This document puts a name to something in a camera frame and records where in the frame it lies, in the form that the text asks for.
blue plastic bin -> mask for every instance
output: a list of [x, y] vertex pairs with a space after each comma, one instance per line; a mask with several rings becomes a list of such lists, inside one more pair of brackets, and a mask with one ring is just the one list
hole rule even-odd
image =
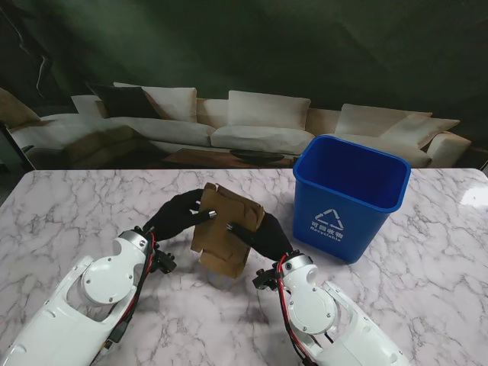
[[295, 164], [294, 237], [356, 262], [403, 201], [409, 164], [333, 136], [318, 136]]

sofa cushion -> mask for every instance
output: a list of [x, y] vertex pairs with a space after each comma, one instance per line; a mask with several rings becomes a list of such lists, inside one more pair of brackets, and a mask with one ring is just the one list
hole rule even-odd
[[[114, 86], [127, 88], [139, 85], [115, 82]], [[142, 88], [146, 92], [149, 102], [163, 120], [197, 122], [197, 89], [156, 86], [142, 86]]]
[[213, 127], [181, 120], [156, 120], [151, 118], [111, 118], [120, 124], [132, 127], [148, 140], [182, 143], [195, 146], [210, 146]]
[[134, 130], [110, 119], [80, 114], [57, 114], [43, 117], [42, 125], [29, 126], [12, 134], [22, 148], [58, 149], [70, 162], [76, 162], [95, 151], [134, 137]]
[[8, 91], [0, 88], [0, 121], [7, 124], [8, 128], [38, 120], [37, 114], [27, 105], [16, 99]]
[[88, 87], [103, 101], [109, 117], [159, 118], [156, 110], [149, 103], [146, 93], [139, 86], [116, 88], [88, 84]]
[[305, 130], [310, 99], [229, 91], [229, 126]]
[[197, 119], [199, 124], [206, 124], [213, 128], [227, 125], [228, 104], [226, 99], [200, 99], [197, 98]]
[[432, 116], [432, 113], [429, 112], [410, 112], [397, 109], [368, 107], [365, 105], [344, 104], [335, 133], [378, 137], [396, 122], [399, 122], [412, 113], [422, 114], [427, 117]]
[[328, 109], [308, 108], [305, 131], [315, 136], [334, 133], [341, 112]]
[[210, 136], [213, 147], [300, 155], [313, 134], [291, 128], [226, 126]]
[[405, 159], [412, 168], [425, 168], [432, 161], [430, 156], [422, 150], [397, 141], [388, 141], [380, 137], [372, 136], [348, 135], [345, 133], [331, 133], [330, 136], [399, 156]]
[[449, 130], [458, 123], [459, 120], [445, 120], [430, 118], [421, 114], [411, 114], [394, 124], [380, 137], [421, 149], [430, 143], [436, 135]]

bin rim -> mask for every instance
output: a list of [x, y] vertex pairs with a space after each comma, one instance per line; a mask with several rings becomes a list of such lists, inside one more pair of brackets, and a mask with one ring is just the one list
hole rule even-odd
[[[327, 187], [323, 187], [322, 185], [318, 185], [317, 183], [313, 183], [312, 181], [309, 181], [308, 179], [305, 179], [303, 177], [301, 177], [299, 174], [298, 174], [298, 168], [304, 158], [304, 156], [308, 153], [308, 150], [310, 150], [310, 148], [312, 147], [312, 145], [314, 143], [316, 143], [318, 140], [321, 140], [321, 139], [330, 139], [330, 140], [339, 140], [339, 141], [342, 141], [343, 143], [348, 143], [350, 145], [354, 145], [354, 146], [359, 146], [360, 148], [362, 149], [366, 149], [366, 150], [370, 150], [370, 151], [374, 151], [376, 153], [380, 153], [381, 155], [385, 155], [385, 156], [388, 156], [389, 158], [392, 158], [392, 159], [395, 159], [395, 160], [398, 160], [399, 162], [401, 162], [402, 164], [405, 165], [406, 167], [406, 174], [405, 174], [405, 178], [403, 179], [403, 184], [402, 184], [402, 188], [400, 190], [400, 194], [398, 195], [398, 201], [396, 202], [396, 204], [393, 206], [393, 207], [390, 207], [390, 208], [383, 208], [383, 207], [378, 207], [374, 204], [369, 204], [368, 202], [365, 202], [363, 200], [359, 200], [357, 198], [354, 198], [354, 197], [351, 197], [351, 196], [348, 196], [347, 194], [343, 194], [339, 191], [336, 191], [334, 189], [331, 189], [331, 188], [327, 188]], [[403, 202], [403, 197], [405, 195], [405, 191], [406, 191], [406, 187], [409, 183], [409, 178], [410, 178], [410, 171], [411, 171], [411, 168], [410, 168], [410, 164], [408, 162], [406, 162], [406, 160], [400, 158], [399, 156], [395, 156], [395, 155], [391, 155], [391, 154], [388, 154], [387, 152], [383, 152], [383, 151], [380, 151], [380, 150], [376, 150], [376, 149], [372, 149], [371, 147], [367, 147], [367, 146], [363, 146], [363, 145], [359, 145], [358, 143], [352, 143], [351, 141], [347, 141], [347, 140], [343, 140], [343, 139], [339, 139], [338, 137], [335, 137], [335, 136], [330, 136], [330, 135], [321, 135], [321, 136], [316, 136], [310, 143], [309, 145], [307, 146], [307, 148], [302, 152], [300, 158], [298, 159], [298, 161], [295, 163], [294, 167], [293, 167], [293, 175], [295, 176], [295, 178], [301, 182], [301, 183], [305, 183], [307, 185], [311, 185], [312, 187], [315, 187], [315, 188], [318, 188], [320, 190], [323, 190], [323, 191], [328, 191], [329, 193], [333, 193], [333, 194], [337, 194], [338, 196], [340, 197], [343, 197], [347, 200], [350, 200], [350, 201], [354, 201], [358, 204], [361, 204], [363, 206], [366, 206], [366, 207], [369, 207], [373, 210], [376, 210], [376, 211], [379, 211], [379, 212], [384, 212], [386, 214], [390, 214], [392, 212], [395, 212], [396, 210], [398, 210], [400, 208], [400, 206], [402, 205], [402, 202]]]

white plastic casing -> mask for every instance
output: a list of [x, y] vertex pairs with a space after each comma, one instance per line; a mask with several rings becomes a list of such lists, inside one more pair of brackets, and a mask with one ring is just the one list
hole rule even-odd
[[[22, 328], [3, 354], [0, 366], [91, 364], [136, 293], [134, 266], [146, 259], [148, 242], [134, 231], [122, 233], [115, 242], [121, 247], [119, 255], [96, 262], [87, 256], [72, 268], [50, 299]], [[68, 291], [79, 278], [90, 300], [114, 305], [103, 321], [90, 319], [68, 304]]]
[[125, 313], [136, 287], [102, 322], [79, 313], [67, 303], [71, 286], [93, 262], [84, 257], [59, 283], [0, 361], [1, 366], [87, 366]]
[[[284, 271], [291, 292], [287, 309], [291, 326], [309, 356], [321, 366], [408, 366], [397, 345], [334, 284], [317, 287], [317, 267], [308, 257], [293, 258]], [[327, 348], [310, 335], [326, 332], [338, 316], [336, 302], [347, 311], [347, 329]]]
[[115, 239], [121, 248], [119, 255], [100, 258], [83, 274], [83, 290], [94, 303], [107, 305], [126, 297], [133, 285], [134, 267], [146, 259], [147, 241], [142, 236], [134, 232], [122, 236]]

sofa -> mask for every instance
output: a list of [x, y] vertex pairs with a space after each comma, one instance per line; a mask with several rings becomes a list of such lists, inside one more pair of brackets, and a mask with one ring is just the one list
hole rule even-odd
[[42, 117], [11, 129], [12, 136], [21, 148], [34, 147], [27, 156], [41, 169], [96, 169], [134, 151], [167, 154], [182, 148], [292, 157], [322, 134], [400, 156], [413, 168], [445, 168], [470, 145], [447, 131], [458, 120], [432, 113], [352, 104], [331, 111], [309, 108], [305, 98], [230, 91], [229, 99], [202, 99], [194, 88], [142, 89], [155, 108], [164, 107], [161, 118], [109, 117], [97, 95], [77, 95], [72, 97], [77, 114]]

